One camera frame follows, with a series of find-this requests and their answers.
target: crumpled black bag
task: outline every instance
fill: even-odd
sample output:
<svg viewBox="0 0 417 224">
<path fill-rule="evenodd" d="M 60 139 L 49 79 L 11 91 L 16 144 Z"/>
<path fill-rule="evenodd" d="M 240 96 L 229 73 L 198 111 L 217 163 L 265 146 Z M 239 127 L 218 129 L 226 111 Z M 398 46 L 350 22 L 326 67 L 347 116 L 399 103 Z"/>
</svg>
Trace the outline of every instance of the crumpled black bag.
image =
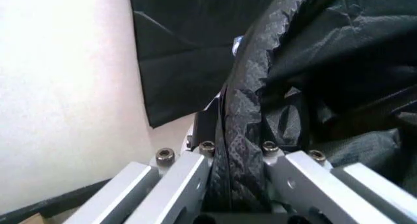
<svg viewBox="0 0 417 224">
<path fill-rule="evenodd" d="M 416 0 L 273 0 L 222 89 L 205 209 L 270 210 L 265 140 L 416 196 L 416 44 Z"/>
<path fill-rule="evenodd" d="M 233 65 L 233 39 L 272 0 L 131 0 L 149 124 L 201 111 Z"/>
</svg>

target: hex socket screw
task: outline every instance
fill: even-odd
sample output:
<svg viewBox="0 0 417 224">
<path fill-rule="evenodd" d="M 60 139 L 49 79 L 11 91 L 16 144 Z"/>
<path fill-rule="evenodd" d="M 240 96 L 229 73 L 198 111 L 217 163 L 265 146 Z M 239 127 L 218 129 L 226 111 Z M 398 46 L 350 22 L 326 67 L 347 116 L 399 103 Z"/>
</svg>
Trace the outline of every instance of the hex socket screw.
<svg viewBox="0 0 417 224">
<path fill-rule="evenodd" d="M 272 156 L 276 152 L 278 152 L 279 147 L 272 141 L 265 141 L 262 144 L 262 151 L 264 152 L 265 156 Z"/>
<path fill-rule="evenodd" d="M 200 154 L 206 157 L 213 157 L 214 156 L 214 143 L 212 141 L 204 141 L 198 145 L 198 149 Z"/>
<path fill-rule="evenodd" d="M 175 162 L 174 150 L 168 147 L 161 148 L 156 152 L 155 159 L 160 166 L 171 166 Z"/>
<path fill-rule="evenodd" d="M 317 163 L 323 165 L 324 162 L 326 161 L 326 155 L 324 155 L 324 153 L 322 153 L 319 150 L 310 150 L 307 152 L 307 154 L 313 159 L 315 160 Z"/>
</svg>

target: textured black material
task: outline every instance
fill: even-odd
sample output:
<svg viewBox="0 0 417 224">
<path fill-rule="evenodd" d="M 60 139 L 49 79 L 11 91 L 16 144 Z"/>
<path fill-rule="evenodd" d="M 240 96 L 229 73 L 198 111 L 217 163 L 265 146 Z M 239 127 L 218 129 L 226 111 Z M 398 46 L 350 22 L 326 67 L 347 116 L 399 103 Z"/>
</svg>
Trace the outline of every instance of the textured black material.
<svg viewBox="0 0 417 224">
<path fill-rule="evenodd" d="M 204 208 L 269 211 L 264 140 L 362 162 L 416 194 L 415 0 L 274 0 L 220 98 Z"/>
<path fill-rule="evenodd" d="M 201 111 L 233 64 L 233 39 L 271 0 L 131 0 L 152 127 Z"/>
</svg>

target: metal hole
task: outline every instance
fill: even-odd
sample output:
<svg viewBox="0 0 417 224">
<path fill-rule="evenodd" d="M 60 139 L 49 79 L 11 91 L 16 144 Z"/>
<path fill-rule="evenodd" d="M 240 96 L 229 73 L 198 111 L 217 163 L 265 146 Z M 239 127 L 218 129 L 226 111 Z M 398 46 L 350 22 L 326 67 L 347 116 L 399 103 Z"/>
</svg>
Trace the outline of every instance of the metal hole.
<svg viewBox="0 0 417 224">
<path fill-rule="evenodd" d="M 169 151 L 168 150 L 162 150 L 159 152 L 159 155 L 161 156 L 168 156 L 169 155 Z"/>
<path fill-rule="evenodd" d="M 201 186 L 201 179 L 198 179 L 198 184 L 197 184 L 197 188 L 195 188 L 196 190 L 200 189 Z"/>
<path fill-rule="evenodd" d="M 292 178 L 288 178 L 287 184 L 291 189 L 295 189 L 296 183 Z"/>
</svg>

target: gray metal frame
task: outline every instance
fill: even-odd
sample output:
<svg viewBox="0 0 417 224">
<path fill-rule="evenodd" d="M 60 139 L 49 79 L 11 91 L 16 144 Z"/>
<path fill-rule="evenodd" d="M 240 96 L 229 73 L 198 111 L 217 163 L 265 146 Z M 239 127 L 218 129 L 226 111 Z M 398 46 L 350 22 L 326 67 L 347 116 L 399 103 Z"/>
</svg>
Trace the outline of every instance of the gray metal frame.
<svg viewBox="0 0 417 224">
<path fill-rule="evenodd" d="M 158 181 L 156 168 L 131 162 L 64 223 L 121 223 Z"/>
</svg>

